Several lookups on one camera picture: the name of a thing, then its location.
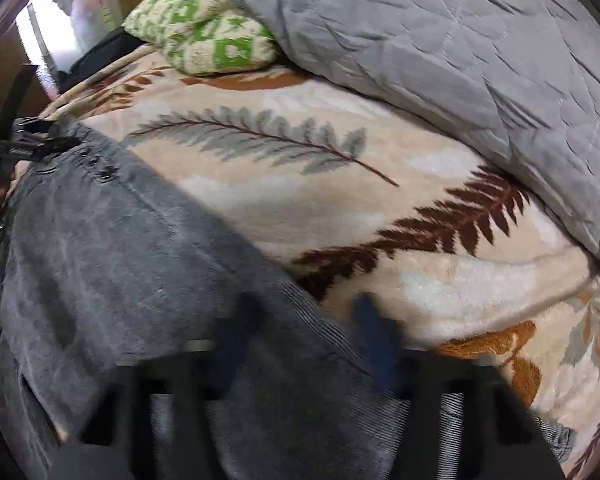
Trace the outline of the grey denim pants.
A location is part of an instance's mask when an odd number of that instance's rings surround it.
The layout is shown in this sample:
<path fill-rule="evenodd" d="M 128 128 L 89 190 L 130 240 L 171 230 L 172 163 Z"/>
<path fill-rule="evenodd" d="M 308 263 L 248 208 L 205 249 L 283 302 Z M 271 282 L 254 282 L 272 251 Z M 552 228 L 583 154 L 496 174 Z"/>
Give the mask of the grey denim pants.
<path fill-rule="evenodd" d="M 119 143 L 75 120 L 52 136 L 76 146 L 29 162 L 0 214 L 0 427 L 23 475 L 79 479 L 76 432 L 110 370 L 212 339 L 244 292 L 264 318 L 207 404 L 224 479 L 391 479 L 408 402 L 376 385 L 358 330 Z M 462 405 L 442 396 L 437 479 L 456 479 Z M 171 408 L 151 398 L 156 479 L 176 479 Z M 529 414 L 562 466 L 573 432 Z"/>

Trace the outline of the black garment on bed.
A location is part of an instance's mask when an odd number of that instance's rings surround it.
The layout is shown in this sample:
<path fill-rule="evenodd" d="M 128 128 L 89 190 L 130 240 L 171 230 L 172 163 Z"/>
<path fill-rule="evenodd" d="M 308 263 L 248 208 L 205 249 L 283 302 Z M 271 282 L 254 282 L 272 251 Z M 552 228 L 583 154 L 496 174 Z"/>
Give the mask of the black garment on bed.
<path fill-rule="evenodd" d="M 122 27 L 117 27 L 74 62 L 66 72 L 59 72 L 58 91 L 67 92 L 143 44 L 143 40 L 130 35 Z"/>

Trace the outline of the beige leaf pattern blanket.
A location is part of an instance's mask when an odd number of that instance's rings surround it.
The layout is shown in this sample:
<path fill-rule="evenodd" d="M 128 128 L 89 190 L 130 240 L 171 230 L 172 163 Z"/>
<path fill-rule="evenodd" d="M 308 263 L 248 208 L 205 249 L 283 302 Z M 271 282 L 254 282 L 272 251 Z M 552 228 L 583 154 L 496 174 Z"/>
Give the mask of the beige leaf pattern blanket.
<path fill-rule="evenodd" d="M 44 110 L 126 144 L 334 318 L 370 292 L 447 356 L 488 354 L 600 469 L 600 268 L 512 176 L 417 118 L 275 64 L 190 76 L 141 48 Z"/>

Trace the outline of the green white patterned quilt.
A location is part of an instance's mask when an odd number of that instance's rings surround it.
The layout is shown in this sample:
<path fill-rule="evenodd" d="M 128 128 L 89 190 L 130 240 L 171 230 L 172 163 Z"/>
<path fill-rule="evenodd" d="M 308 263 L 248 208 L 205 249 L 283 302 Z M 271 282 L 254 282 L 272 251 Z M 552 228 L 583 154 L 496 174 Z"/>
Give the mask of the green white patterned quilt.
<path fill-rule="evenodd" d="M 189 76 L 258 70 L 278 57 L 270 32 L 230 0 L 140 0 L 122 28 Z"/>

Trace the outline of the grey quilted comforter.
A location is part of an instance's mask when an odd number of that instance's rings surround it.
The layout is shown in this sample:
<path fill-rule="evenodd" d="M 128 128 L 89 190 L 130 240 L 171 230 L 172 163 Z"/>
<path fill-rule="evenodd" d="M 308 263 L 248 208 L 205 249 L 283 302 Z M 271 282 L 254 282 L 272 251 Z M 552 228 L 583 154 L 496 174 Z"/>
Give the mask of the grey quilted comforter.
<path fill-rule="evenodd" d="M 600 25 L 579 0 L 232 0 L 292 62 L 528 185 L 600 260 Z"/>

